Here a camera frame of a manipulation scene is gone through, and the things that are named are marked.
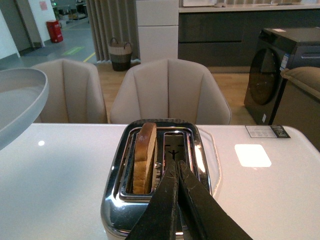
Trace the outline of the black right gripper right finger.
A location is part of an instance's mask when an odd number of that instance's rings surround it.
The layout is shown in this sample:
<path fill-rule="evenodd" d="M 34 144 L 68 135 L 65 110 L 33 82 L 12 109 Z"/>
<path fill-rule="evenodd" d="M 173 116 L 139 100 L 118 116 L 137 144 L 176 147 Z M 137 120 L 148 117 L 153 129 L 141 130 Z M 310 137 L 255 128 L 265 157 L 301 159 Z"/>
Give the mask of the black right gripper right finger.
<path fill-rule="evenodd" d="M 251 237 L 220 207 L 208 190 L 179 161 L 178 205 L 185 240 L 250 240 Z"/>

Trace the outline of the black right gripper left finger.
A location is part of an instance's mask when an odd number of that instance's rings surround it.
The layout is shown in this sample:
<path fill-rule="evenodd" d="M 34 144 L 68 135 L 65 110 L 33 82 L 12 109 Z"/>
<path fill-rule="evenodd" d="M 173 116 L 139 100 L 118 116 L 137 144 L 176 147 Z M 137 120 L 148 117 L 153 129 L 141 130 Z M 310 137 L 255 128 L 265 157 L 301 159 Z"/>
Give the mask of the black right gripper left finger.
<path fill-rule="evenodd" d="M 127 240 L 174 240 L 178 208 L 178 170 L 174 160 L 166 161 L 166 169 L 143 215 L 134 225 Z"/>

